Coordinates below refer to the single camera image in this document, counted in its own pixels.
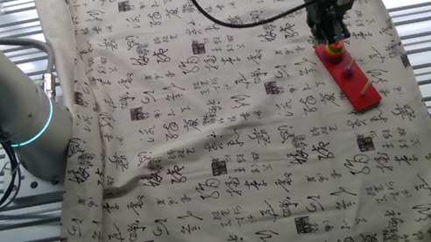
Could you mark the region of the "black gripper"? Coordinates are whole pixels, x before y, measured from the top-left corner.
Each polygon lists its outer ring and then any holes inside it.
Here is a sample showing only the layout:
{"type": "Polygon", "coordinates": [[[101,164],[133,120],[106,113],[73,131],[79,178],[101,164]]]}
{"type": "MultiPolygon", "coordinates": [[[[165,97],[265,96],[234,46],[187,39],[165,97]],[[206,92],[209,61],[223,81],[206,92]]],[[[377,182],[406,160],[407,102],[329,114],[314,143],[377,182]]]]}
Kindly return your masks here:
{"type": "Polygon", "coordinates": [[[303,0],[307,7],[307,24],[317,45],[337,44],[350,37],[344,15],[353,7],[353,0],[303,0]]]}

